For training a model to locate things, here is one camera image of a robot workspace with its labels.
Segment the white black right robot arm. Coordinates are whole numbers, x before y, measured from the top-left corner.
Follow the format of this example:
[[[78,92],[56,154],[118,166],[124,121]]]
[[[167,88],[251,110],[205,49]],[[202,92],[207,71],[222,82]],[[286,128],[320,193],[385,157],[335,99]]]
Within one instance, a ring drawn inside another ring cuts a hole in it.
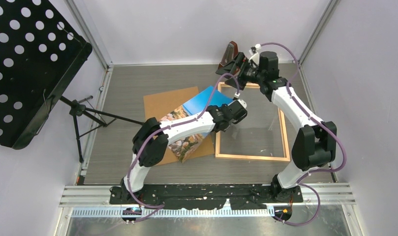
[[[243,90],[248,83],[257,84],[260,92],[280,108],[297,131],[292,146],[292,161],[275,175],[270,184],[271,198],[278,202],[290,199],[300,182],[335,160],[337,127],[316,116],[286,78],[279,74],[275,52],[255,52],[250,58],[238,53],[232,61],[220,66],[218,75],[227,78],[226,85]]]

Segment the brown cardboard backing board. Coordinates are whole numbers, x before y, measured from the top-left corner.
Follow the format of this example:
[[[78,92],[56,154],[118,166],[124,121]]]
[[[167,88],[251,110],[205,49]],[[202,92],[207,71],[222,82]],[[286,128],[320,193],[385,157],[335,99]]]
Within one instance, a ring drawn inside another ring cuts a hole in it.
[[[162,118],[169,112],[173,111],[195,95],[199,93],[198,87],[190,87],[172,91],[166,91],[151,95],[145,95],[144,100],[144,110],[145,119],[155,117],[157,119]],[[197,157],[203,157],[206,155],[214,154],[214,145],[212,138],[208,135],[201,145],[188,157],[188,159],[193,159]]]

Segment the landscape photo print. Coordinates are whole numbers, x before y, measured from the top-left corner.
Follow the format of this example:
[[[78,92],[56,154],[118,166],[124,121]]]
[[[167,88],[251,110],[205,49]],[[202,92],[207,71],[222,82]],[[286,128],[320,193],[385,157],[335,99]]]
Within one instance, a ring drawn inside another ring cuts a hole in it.
[[[180,162],[185,162],[188,157],[201,145],[203,140],[211,133],[214,122],[209,112],[197,120],[201,112],[212,106],[228,105],[233,99],[209,86],[190,100],[186,101],[167,115],[159,119],[162,127],[171,126],[164,130],[169,136],[168,150]]]

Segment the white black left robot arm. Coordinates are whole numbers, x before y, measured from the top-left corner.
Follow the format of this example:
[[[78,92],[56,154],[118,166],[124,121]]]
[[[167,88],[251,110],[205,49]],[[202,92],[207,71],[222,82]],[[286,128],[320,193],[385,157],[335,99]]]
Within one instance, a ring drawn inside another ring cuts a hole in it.
[[[110,188],[110,204],[139,204],[150,168],[162,161],[170,144],[196,134],[224,132],[247,116],[246,107],[245,101],[237,99],[177,120],[148,119],[133,138],[131,165],[121,185]]]

